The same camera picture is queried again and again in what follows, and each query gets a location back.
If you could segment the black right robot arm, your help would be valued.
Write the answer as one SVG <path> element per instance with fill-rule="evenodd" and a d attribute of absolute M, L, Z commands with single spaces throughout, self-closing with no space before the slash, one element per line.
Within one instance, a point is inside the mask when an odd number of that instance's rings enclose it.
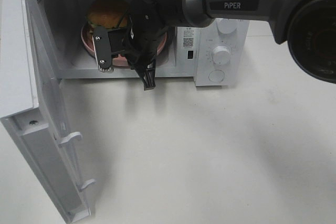
<path fill-rule="evenodd" d="M 312 77 L 335 82 L 335 0 L 133 0 L 125 28 L 93 32 L 98 69 L 125 56 L 146 90 L 155 87 L 157 48 L 170 27 L 207 27 L 215 18 L 261 20 Z"/>

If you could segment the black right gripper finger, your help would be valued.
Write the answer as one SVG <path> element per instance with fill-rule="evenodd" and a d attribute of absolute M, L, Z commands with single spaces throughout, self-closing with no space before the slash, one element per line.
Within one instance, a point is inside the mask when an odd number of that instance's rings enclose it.
<path fill-rule="evenodd" d="M 156 87 L 155 72 L 156 72 L 156 60 L 153 60 L 149 65 L 137 64 L 135 65 L 135 71 L 143 82 L 144 90 L 152 90 Z"/>

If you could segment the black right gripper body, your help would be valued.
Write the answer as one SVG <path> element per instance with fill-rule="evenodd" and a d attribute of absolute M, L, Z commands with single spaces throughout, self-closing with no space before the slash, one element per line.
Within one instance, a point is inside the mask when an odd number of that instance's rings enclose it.
<path fill-rule="evenodd" d="M 123 28 L 93 28 L 94 49 L 105 49 L 112 60 L 118 55 L 127 59 L 128 65 L 149 65 L 157 57 L 157 48 L 168 27 L 158 15 L 156 0 L 131 0 L 128 10 L 128 25 Z"/>

